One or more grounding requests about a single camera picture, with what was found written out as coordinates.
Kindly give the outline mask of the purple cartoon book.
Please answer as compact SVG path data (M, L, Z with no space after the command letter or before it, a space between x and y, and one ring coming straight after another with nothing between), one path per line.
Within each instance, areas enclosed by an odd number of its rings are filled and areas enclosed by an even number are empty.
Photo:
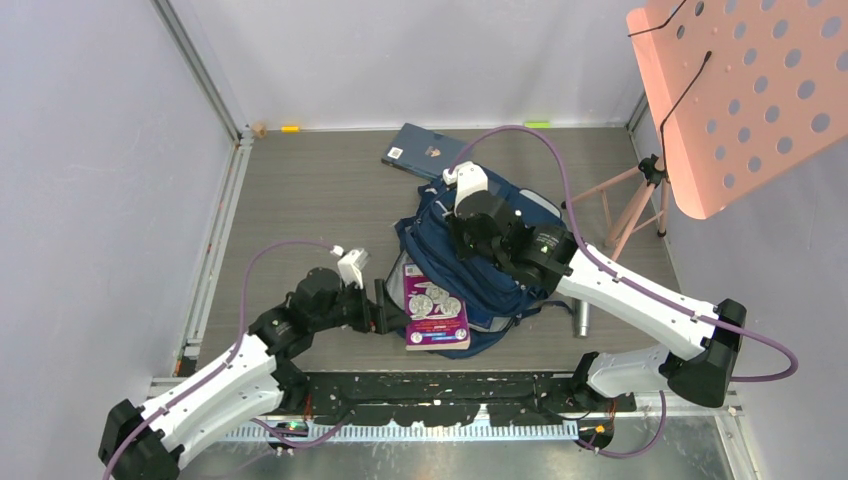
M413 263L403 266L402 305L408 351L464 351L470 346L465 303L431 281Z

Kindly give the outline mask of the navy blue backpack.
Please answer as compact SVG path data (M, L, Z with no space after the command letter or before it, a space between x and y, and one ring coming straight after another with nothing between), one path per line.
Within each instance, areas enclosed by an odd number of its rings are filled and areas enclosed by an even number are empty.
M539 287L520 285L485 258L458 258L448 222L455 191L441 178L419 186L417 195L415 213L394 225L400 253L385 280L388 295L404 310L403 266L413 263L436 285L465 303L470 328L467 350L428 352L449 359L470 358L498 343L510 329L545 307L561 308L573 315L570 303L551 299Z

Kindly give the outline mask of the dark blue notebook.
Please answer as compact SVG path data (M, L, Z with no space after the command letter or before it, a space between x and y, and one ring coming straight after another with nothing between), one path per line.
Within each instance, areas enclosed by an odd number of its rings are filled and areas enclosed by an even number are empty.
M431 181L441 178L467 146L459 139L405 123L381 156L381 162Z

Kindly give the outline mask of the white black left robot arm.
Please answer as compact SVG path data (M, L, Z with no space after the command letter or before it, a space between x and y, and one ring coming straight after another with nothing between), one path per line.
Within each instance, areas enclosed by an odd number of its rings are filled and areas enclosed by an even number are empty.
M310 378L294 363L318 332L347 326L387 334L410 318L389 297L376 298L315 268L283 303L267 310L221 356L167 392L136 406L125 399L108 413L98 456L107 479L175 479L202 450L258 416L304 410Z

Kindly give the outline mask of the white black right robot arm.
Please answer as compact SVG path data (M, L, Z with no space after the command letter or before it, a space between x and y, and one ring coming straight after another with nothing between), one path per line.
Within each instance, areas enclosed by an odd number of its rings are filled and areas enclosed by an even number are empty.
M580 408L663 388L702 407L724 404L747 316L741 303L712 305L666 289L593 247L579 249L564 226L526 225L517 209L487 191L463 197L449 224L460 255L486 259L523 287L597 306L657 340L650 349L585 355L570 385Z

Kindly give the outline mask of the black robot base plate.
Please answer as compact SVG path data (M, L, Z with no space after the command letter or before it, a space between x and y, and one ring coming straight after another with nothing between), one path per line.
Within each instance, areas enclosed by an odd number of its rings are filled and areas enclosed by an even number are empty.
M596 398L587 407L570 377L553 371L312 372L300 405L270 413L327 426L402 427L466 426L487 414L492 426L506 427L636 410L632 394L614 401Z

